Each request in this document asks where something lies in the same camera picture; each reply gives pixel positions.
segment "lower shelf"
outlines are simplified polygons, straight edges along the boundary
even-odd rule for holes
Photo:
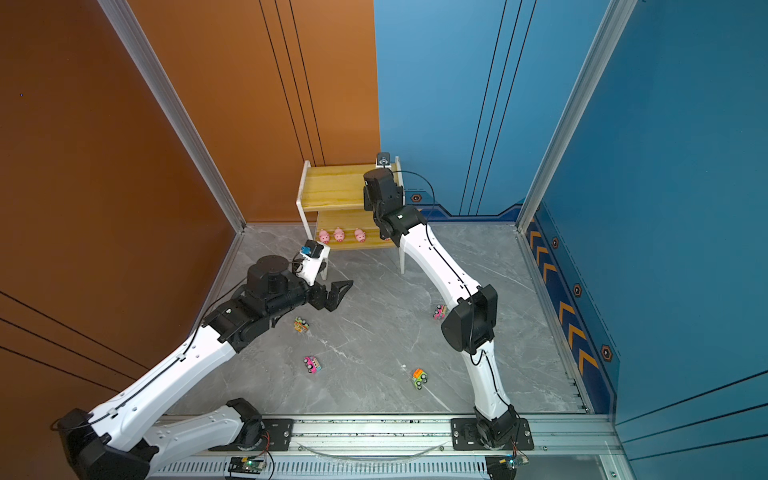
[[[336,228],[344,230],[344,240],[337,242],[333,238]],[[366,241],[358,242],[355,238],[355,230],[366,232]],[[391,240],[379,238],[379,228],[373,223],[373,215],[365,210],[328,210],[317,214],[317,227],[315,240],[319,241],[321,230],[325,230],[331,236],[328,246],[331,250],[362,250],[367,248],[390,248],[395,244]]]

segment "gray marble floor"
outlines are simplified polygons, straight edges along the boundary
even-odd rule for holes
[[[433,228],[469,275],[498,291],[496,359],[518,411],[580,411],[512,227]],[[243,279],[259,257],[291,258],[304,241],[302,227],[248,227],[222,292]],[[432,318],[442,299],[416,263],[406,258],[406,273],[400,275],[397,250],[382,249],[332,252],[330,264],[326,284],[355,281],[336,311],[294,310],[170,412],[200,414],[237,397],[273,414],[471,412],[472,384],[463,360]],[[308,333],[293,329],[297,315],[309,322]],[[315,375],[303,365],[309,355],[323,367]],[[410,382],[416,368],[429,374],[422,390]]]

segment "black stripe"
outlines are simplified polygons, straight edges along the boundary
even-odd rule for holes
[[[496,146],[498,145],[498,138],[502,134],[502,127],[504,126],[504,117],[507,114],[507,107],[509,106],[509,98],[512,96],[512,88],[515,86],[515,79],[518,77],[518,69],[520,68],[520,59],[523,58],[523,50],[525,50],[525,41],[528,40],[528,31],[531,30],[531,21],[533,20],[533,14],[536,12],[536,3],[533,2],[533,9],[531,10],[531,17],[528,19],[528,27],[525,29],[525,37],[523,37],[523,45],[520,47],[520,55],[518,56],[518,65],[515,67],[515,74],[512,75],[512,85],[509,86],[509,95],[507,95],[507,104],[504,106],[504,113],[502,114],[502,122],[498,126],[498,132],[496,133],[496,142],[493,144],[493,152],[491,153],[491,160],[488,162],[488,170],[485,172],[485,180],[483,181],[482,191],[480,192],[480,199],[478,200],[478,208],[475,210],[475,215],[480,211],[480,202],[482,202],[482,196],[485,193],[485,185],[488,183],[488,174],[491,173],[491,165],[493,165],[493,157],[496,155]]]
[[[323,153],[323,139],[320,138],[320,129],[317,126],[317,115],[315,114],[315,103],[312,101],[312,90],[310,90],[310,79],[306,76],[306,65],[304,64],[304,53],[301,51],[301,41],[299,40],[299,28],[296,26],[296,16],[293,14],[293,2],[288,0],[290,5],[290,16],[293,17],[293,30],[296,32],[296,43],[299,44],[299,56],[301,56],[301,66],[304,69],[304,80],[306,80],[306,91],[310,94],[310,107],[312,116],[315,119],[315,131],[317,131],[317,141],[320,143],[320,155],[323,157],[323,166],[326,164],[326,155]]]
[[[629,458],[629,461],[630,462],[634,462],[635,460],[643,460],[643,459],[646,459],[646,458],[661,457],[662,455],[672,455],[673,453],[690,452],[691,450],[707,449],[709,447],[717,447],[718,445],[728,445],[729,443],[746,442],[747,440],[762,439],[762,438],[765,438],[765,437],[768,437],[768,433],[763,433],[761,435],[754,435],[754,436],[751,436],[751,437],[744,437],[742,439],[726,440],[725,442],[710,443],[709,445],[702,445],[700,447],[690,447],[689,449],[673,450],[672,452],[656,453],[654,455],[645,455],[644,457]]]
[[[306,141],[310,143],[310,153],[312,154],[312,162],[317,167],[317,160],[315,160],[315,150],[312,148],[312,139],[310,138],[310,130],[306,126],[306,115],[304,115],[304,106],[301,105],[301,94],[299,94],[299,84],[296,83],[296,74],[293,73],[293,62],[290,60],[290,51],[288,50],[288,41],[286,40],[286,31],[283,29],[283,20],[280,18],[280,9],[277,8],[277,0],[275,0],[275,10],[277,10],[277,21],[280,23],[280,31],[283,33],[283,43],[286,46],[286,55],[288,55],[288,65],[290,66],[290,74],[293,77],[293,86],[296,89],[296,98],[299,100],[299,109],[301,110],[301,119],[304,120],[304,131],[306,132]]]
[[[266,27],[266,36],[270,39],[270,47],[272,47],[272,55],[275,57],[275,66],[277,67],[277,74],[280,76],[280,84],[283,86],[283,95],[286,96],[286,105],[288,105],[288,115],[290,115],[290,123],[293,124],[293,133],[296,134],[296,143],[299,145],[299,154],[301,155],[301,163],[304,163],[304,152],[301,150],[301,142],[299,141],[299,132],[296,130],[296,122],[293,120],[293,112],[290,110],[290,103],[288,102],[288,93],[286,92],[286,85],[283,83],[283,74],[280,73],[280,64],[277,63],[277,54],[275,53],[275,45],[272,43],[272,35],[270,35],[270,26],[266,24],[266,15],[264,14],[264,5],[259,0],[259,7],[261,7],[261,16],[264,18],[264,27]]]
[[[76,374],[76,373],[72,373],[72,372],[68,372],[68,371],[66,371],[66,370],[62,370],[62,369],[58,368],[57,366],[53,366],[53,365],[51,365],[50,363],[46,363],[46,362],[43,362],[43,361],[41,361],[41,360],[38,360],[38,359],[33,359],[32,357],[30,357],[30,356],[26,356],[26,355],[25,355],[25,354],[23,354],[23,353],[19,353],[19,352],[16,352],[15,350],[11,350],[11,349],[9,349],[9,348],[5,348],[4,346],[0,346],[0,349],[3,349],[3,350],[5,350],[6,352],[15,353],[16,355],[18,355],[18,356],[20,356],[20,357],[24,357],[24,358],[26,358],[27,360],[31,360],[32,362],[37,362],[37,363],[39,363],[40,365],[49,366],[49,367],[51,367],[51,368],[52,368],[52,369],[54,369],[54,370],[58,370],[59,372],[63,372],[63,373],[66,373],[67,375],[72,375],[73,377],[75,377],[75,378],[78,378],[78,379],[80,379],[80,380],[85,380],[86,382],[90,382],[90,383],[93,383],[94,385],[98,385],[98,386],[100,386],[100,387],[104,387],[104,388],[106,388],[107,390],[111,390],[112,392],[115,392],[115,393],[120,393],[120,390],[115,390],[115,389],[113,389],[112,387],[109,387],[109,386],[106,386],[106,385],[102,385],[102,384],[100,384],[100,383],[98,383],[98,382],[94,382],[93,380],[89,380],[89,379],[86,379],[85,377],[83,377],[83,376],[79,376],[79,375],[78,375],[78,374]]]
[[[43,315],[45,318],[47,318],[47,319],[51,320],[51,321],[52,321],[52,322],[54,322],[54,323],[57,323],[58,325],[61,325],[61,326],[63,326],[65,329],[68,329],[68,330],[70,330],[70,331],[72,331],[72,332],[75,332],[75,333],[77,333],[79,336],[82,336],[82,337],[84,337],[84,338],[87,338],[87,339],[89,339],[90,341],[92,341],[92,342],[93,342],[93,343],[95,343],[96,345],[99,345],[99,346],[103,346],[105,349],[109,350],[110,352],[112,352],[112,353],[116,353],[116,354],[118,354],[119,356],[123,357],[123,358],[124,358],[124,359],[126,359],[126,360],[130,360],[131,362],[135,363],[136,365],[140,366],[141,368],[144,368],[144,369],[147,369],[147,370],[149,370],[149,367],[148,367],[148,366],[144,366],[144,365],[141,365],[141,364],[140,364],[139,362],[137,362],[136,360],[133,360],[133,359],[131,359],[131,358],[128,358],[127,356],[123,355],[122,353],[118,352],[117,350],[109,348],[109,347],[108,347],[108,346],[106,346],[105,344],[103,344],[103,343],[99,342],[98,340],[94,340],[94,339],[92,339],[90,336],[88,336],[88,335],[85,335],[84,333],[80,333],[80,332],[78,332],[76,329],[74,329],[74,328],[70,327],[69,325],[65,325],[65,324],[63,324],[62,322],[59,322],[59,321],[58,321],[58,320],[56,320],[54,317],[52,317],[52,316],[50,316],[50,315],[46,315],[45,313],[43,313],[43,312],[41,312],[40,310],[38,310],[38,309],[34,308],[33,306],[29,306],[28,304],[26,304],[26,303],[22,302],[21,300],[19,300],[19,299],[17,299],[17,298],[14,298],[13,296],[10,296],[10,295],[8,295],[6,292],[2,292],[2,291],[0,291],[0,294],[1,294],[1,295],[3,295],[3,296],[5,296],[5,297],[7,297],[7,298],[9,298],[10,300],[13,300],[14,302],[18,303],[19,305],[22,305],[22,306],[25,306],[25,307],[27,307],[28,309],[32,310],[32,311],[33,311],[33,312],[35,312],[35,313],[38,313],[38,314],[40,314],[40,315]]]
[[[467,194],[467,184],[469,183],[469,173],[472,171],[472,158],[475,156],[475,145],[478,143],[478,134],[480,133],[480,121],[482,120],[482,111],[485,109],[485,97],[488,96],[488,86],[491,84],[491,72],[493,72],[493,61],[496,59],[496,49],[498,48],[498,38],[502,34],[502,24],[504,23],[504,12],[507,11],[507,0],[504,0],[502,9],[502,20],[498,23],[498,33],[496,34],[496,44],[493,46],[493,56],[491,56],[491,67],[488,69],[488,80],[485,81],[485,93],[482,95],[482,106],[480,107],[480,117],[478,118],[478,127],[475,130],[475,141],[472,142],[472,153],[469,155],[469,167],[467,167],[467,178],[464,180],[464,193],[462,193],[462,203],[458,207],[458,214],[462,214],[464,208],[464,196]]]
[[[96,360],[94,360],[94,359],[88,358],[87,356],[83,355],[82,353],[79,353],[79,352],[75,352],[73,349],[69,349],[69,348],[67,348],[67,347],[63,346],[63,345],[62,345],[62,344],[60,344],[60,343],[56,343],[56,342],[54,342],[53,340],[47,339],[47,338],[45,338],[45,337],[44,337],[44,336],[42,336],[42,335],[38,335],[37,333],[35,333],[35,332],[32,332],[31,330],[27,330],[27,329],[26,329],[26,328],[24,328],[23,326],[19,326],[19,325],[16,325],[15,323],[13,323],[13,322],[11,322],[11,321],[9,321],[9,320],[6,320],[6,319],[4,319],[4,318],[2,318],[2,317],[0,317],[0,321],[2,321],[2,322],[5,322],[5,323],[7,323],[8,325],[14,326],[14,327],[16,327],[17,329],[20,329],[20,330],[22,330],[22,331],[24,331],[24,332],[26,332],[26,333],[29,333],[30,335],[34,335],[34,336],[38,337],[39,339],[43,339],[43,340],[45,340],[45,341],[46,341],[46,342],[48,342],[48,343],[53,343],[54,345],[56,345],[56,346],[58,346],[58,347],[61,347],[61,348],[62,348],[62,349],[64,349],[64,350],[67,350],[68,352],[74,353],[75,355],[77,355],[77,356],[80,356],[80,357],[82,357],[82,358],[84,358],[84,359],[86,359],[86,360],[89,360],[89,361],[93,362],[93,363],[96,363],[97,365],[101,365],[101,366],[103,366],[105,369],[109,369],[109,370],[111,370],[111,371],[113,371],[113,372],[115,372],[115,373],[119,373],[120,375],[122,375],[122,376],[124,376],[124,377],[128,377],[128,378],[129,378],[129,379],[131,379],[131,380],[134,380],[134,381],[135,381],[135,380],[138,380],[138,379],[135,379],[134,377],[132,377],[132,376],[130,376],[130,375],[125,375],[123,372],[120,372],[120,371],[118,371],[118,370],[116,370],[116,369],[113,369],[113,368],[112,368],[112,367],[110,367],[110,366],[106,366],[104,363],[101,363],[101,362],[97,362],[97,361],[96,361]]]
[[[485,148],[488,146],[488,137],[491,136],[491,128],[493,127],[493,117],[496,115],[496,104],[498,103],[498,94],[502,91],[502,84],[504,83],[504,73],[507,71],[507,61],[509,60],[509,52],[512,50],[512,41],[515,39],[515,32],[518,29],[518,20],[520,18],[520,9],[523,6],[522,0],[520,1],[520,5],[518,6],[518,15],[515,17],[515,26],[512,27],[512,36],[509,38],[509,46],[507,47],[507,57],[504,59],[504,69],[502,70],[502,79],[498,82],[498,90],[496,91],[496,99],[493,101],[493,111],[491,112],[491,123],[488,124],[488,132],[485,133],[485,143],[482,146],[482,154],[480,155],[480,165],[478,166],[478,174],[477,177],[475,177],[475,187],[472,188],[472,198],[469,200],[469,208],[467,209],[467,215],[470,214],[470,211],[472,210],[472,202],[475,200],[475,192],[478,188],[478,180],[480,180],[480,171],[482,170],[482,160],[485,156]]]
[[[712,420],[724,419],[725,417],[730,417],[731,415],[738,415],[739,413],[749,412],[750,410],[761,409],[761,408],[766,407],[766,406],[768,406],[768,403],[764,403],[762,405],[755,405],[754,407],[749,407],[748,409],[741,409],[741,410],[737,410],[737,411],[731,412],[731,413],[724,413],[722,415],[714,416],[714,417],[708,418],[706,420],[699,420],[698,422],[692,422],[692,423],[688,423],[686,425],[680,425],[679,427],[674,427],[672,429],[662,430],[661,432],[649,433],[648,435],[643,435],[641,437],[637,437],[636,439],[624,440],[621,443],[629,443],[629,442],[634,442],[635,440],[647,439],[648,437],[652,437],[654,435],[661,435],[662,433],[672,432],[673,430],[684,429],[684,428],[690,427],[692,425],[698,425],[700,423],[710,422]]]
[[[627,422],[631,422],[632,420],[637,420],[639,418],[645,417],[646,415],[650,415],[651,413],[660,412],[661,410],[668,409],[670,407],[674,407],[675,405],[680,405],[681,403],[685,403],[685,402],[687,402],[689,400],[693,400],[693,399],[697,399],[697,398],[699,398],[701,396],[709,395],[710,393],[716,392],[717,390],[726,389],[726,388],[728,388],[730,386],[736,385],[737,383],[746,382],[747,380],[751,380],[751,379],[754,379],[754,378],[759,377],[761,375],[765,375],[766,373],[768,373],[768,370],[763,370],[760,373],[755,373],[754,375],[750,375],[750,376],[744,377],[741,380],[737,380],[736,382],[727,383],[726,385],[719,386],[716,389],[707,390],[706,392],[700,393],[698,395],[694,395],[692,397],[688,397],[687,399],[680,400],[679,402],[670,403],[667,406],[663,406],[663,407],[660,407],[659,409],[651,410],[650,412],[646,412],[646,413],[644,413],[642,415],[638,415],[638,416],[632,417],[631,419],[622,420],[621,422],[617,423],[616,425],[621,425],[622,423],[627,423]]]

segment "brown wall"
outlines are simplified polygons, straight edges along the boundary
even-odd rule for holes
[[[233,231],[96,0],[5,2],[0,48],[0,291],[61,322],[0,296],[0,478],[71,478],[48,425],[180,343]]]
[[[247,221],[297,221],[303,161],[379,151],[373,0],[130,0]]]

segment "shelf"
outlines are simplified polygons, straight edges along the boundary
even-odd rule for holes
[[[362,210],[362,176],[374,168],[371,164],[307,168],[302,208],[305,212]]]
[[[341,227],[344,230],[344,240],[337,242],[333,238],[333,231]],[[358,242],[355,238],[355,229],[362,229],[366,232],[366,241]],[[317,215],[317,227],[315,229],[315,240],[320,241],[317,232],[326,230],[331,241],[328,246],[331,250],[361,250],[369,248],[390,248],[395,244],[391,240],[382,240],[379,238],[379,228],[373,223],[373,215],[362,208],[359,210],[327,210],[321,211]]]

